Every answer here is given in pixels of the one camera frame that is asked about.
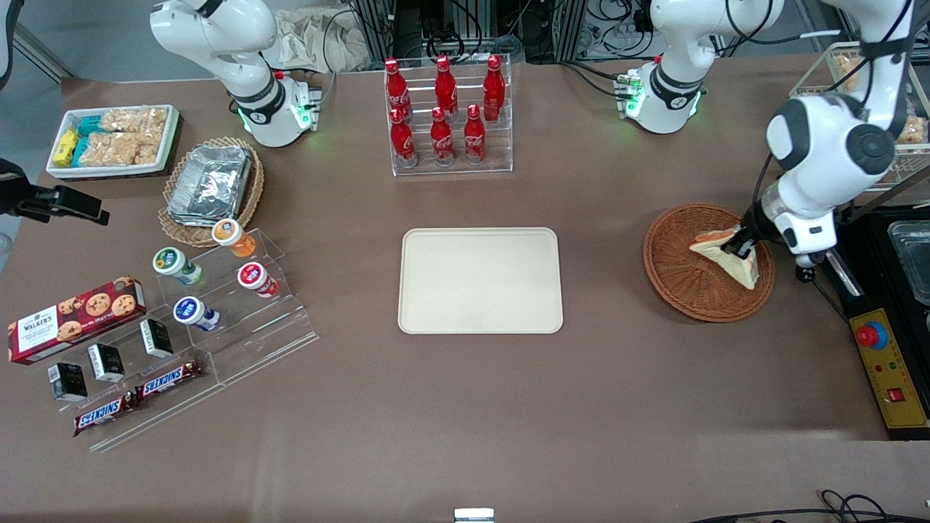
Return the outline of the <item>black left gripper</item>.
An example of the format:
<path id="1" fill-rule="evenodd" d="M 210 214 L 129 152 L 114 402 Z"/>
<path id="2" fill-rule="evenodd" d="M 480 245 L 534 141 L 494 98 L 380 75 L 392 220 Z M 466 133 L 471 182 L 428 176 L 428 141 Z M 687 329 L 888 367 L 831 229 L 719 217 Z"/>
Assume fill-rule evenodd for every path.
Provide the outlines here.
<path id="1" fill-rule="evenodd" d="M 753 202 L 743 214 L 740 225 L 733 228 L 734 235 L 725 242 L 725 251 L 740 254 L 741 259 L 748 259 L 755 253 L 758 242 L 770 242 L 786 245 L 771 219 L 764 215 L 759 191 L 753 192 Z"/>

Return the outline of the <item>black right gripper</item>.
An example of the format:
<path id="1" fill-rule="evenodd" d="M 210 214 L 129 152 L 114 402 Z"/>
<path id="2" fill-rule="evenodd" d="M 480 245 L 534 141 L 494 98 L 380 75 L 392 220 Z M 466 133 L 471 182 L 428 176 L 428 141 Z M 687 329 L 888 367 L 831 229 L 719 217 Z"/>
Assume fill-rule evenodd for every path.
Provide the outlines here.
<path id="1" fill-rule="evenodd" d="M 49 219 L 55 196 L 55 216 L 73 217 L 107 226 L 110 213 L 102 200 L 66 186 L 51 188 L 33 185 L 16 164 L 1 159 L 1 214 L 28 219 Z"/>

